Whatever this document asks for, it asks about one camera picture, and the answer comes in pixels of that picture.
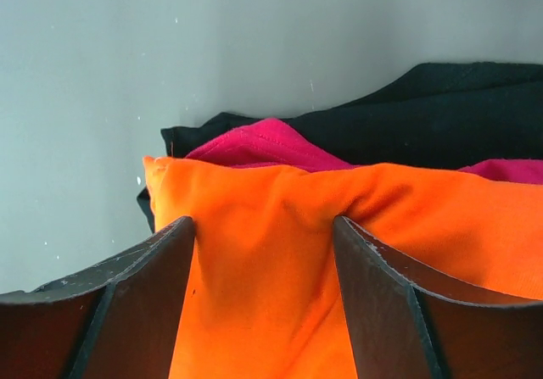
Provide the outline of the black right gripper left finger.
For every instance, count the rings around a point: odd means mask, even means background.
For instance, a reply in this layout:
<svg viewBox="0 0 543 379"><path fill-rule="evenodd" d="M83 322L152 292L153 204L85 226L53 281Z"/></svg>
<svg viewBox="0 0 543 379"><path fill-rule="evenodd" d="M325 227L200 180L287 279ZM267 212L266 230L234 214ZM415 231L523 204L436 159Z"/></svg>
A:
<svg viewBox="0 0 543 379"><path fill-rule="evenodd" d="M166 378L195 226L147 240L31 292L1 296L3 378Z"/></svg>

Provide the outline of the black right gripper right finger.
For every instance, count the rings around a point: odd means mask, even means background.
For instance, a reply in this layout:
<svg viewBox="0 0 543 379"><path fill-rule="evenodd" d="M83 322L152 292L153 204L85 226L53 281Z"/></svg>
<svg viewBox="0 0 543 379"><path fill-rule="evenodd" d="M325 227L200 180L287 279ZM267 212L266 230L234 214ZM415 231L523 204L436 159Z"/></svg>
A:
<svg viewBox="0 0 543 379"><path fill-rule="evenodd" d="M360 378L540 378L542 303L458 280L347 217L333 250Z"/></svg>

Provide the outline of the orange t shirt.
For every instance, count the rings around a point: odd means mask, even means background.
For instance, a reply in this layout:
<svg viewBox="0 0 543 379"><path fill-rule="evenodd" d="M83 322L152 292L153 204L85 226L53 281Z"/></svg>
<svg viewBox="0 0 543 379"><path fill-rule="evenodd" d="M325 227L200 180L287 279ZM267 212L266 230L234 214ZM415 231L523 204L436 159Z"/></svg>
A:
<svg viewBox="0 0 543 379"><path fill-rule="evenodd" d="M375 164L310 173L143 161L155 225L188 215L196 248L173 378L353 378L333 219L437 270L542 296L542 189Z"/></svg>

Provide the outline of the black t shirt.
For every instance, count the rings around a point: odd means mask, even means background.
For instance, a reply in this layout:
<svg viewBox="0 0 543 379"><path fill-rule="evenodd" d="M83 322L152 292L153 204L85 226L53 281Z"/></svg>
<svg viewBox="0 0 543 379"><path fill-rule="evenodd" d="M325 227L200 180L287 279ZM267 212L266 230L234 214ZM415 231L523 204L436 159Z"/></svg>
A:
<svg viewBox="0 0 543 379"><path fill-rule="evenodd" d="M168 156L265 119L223 112L161 136ZM542 68L538 64L419 64L363 98L277 119L356 166L394 163L459 170L486 159L542 161Z"/></svg>

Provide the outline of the magenta t shirt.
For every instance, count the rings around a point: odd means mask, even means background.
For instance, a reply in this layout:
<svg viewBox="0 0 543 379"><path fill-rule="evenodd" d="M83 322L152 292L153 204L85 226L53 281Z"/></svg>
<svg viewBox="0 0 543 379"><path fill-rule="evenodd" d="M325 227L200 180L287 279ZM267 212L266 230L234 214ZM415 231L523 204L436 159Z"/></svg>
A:
<svg viewBox="0 0 543 379"><path fill-rule="evenodd" d="M309 172L349 170L355 166L325 152L277 119L243 125L195 148L188 159L232 168L292 165ZM540 159L486 159L459 171L492 181L540 185Z"/></svg>

